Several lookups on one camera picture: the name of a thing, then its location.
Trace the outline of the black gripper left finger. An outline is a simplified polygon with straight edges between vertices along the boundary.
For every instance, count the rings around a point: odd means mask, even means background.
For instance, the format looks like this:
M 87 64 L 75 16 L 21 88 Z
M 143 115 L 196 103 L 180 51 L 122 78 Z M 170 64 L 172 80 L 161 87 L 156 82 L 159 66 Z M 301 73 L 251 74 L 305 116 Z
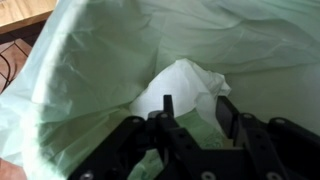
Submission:
M 164 180 L 177 169 L 168 131 L 176 128 L 173 102 L 163 97 L 163 109 L 144 120 L 129 116 L 69 175 L 68 180 L 126 180 L 146 152 L 156 149 L 164 169 L 156 176 Z

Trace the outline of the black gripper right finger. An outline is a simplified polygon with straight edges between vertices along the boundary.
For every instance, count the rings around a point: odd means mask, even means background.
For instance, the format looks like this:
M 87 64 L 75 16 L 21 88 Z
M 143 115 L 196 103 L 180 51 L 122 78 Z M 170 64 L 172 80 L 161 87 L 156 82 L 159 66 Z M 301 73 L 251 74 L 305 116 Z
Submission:
M 225 96 L 216 117 L 235 147 L 248 152 L 260 180 L 320 180 L 320 137 L 283 117 L 267 123 L 241 113 Z

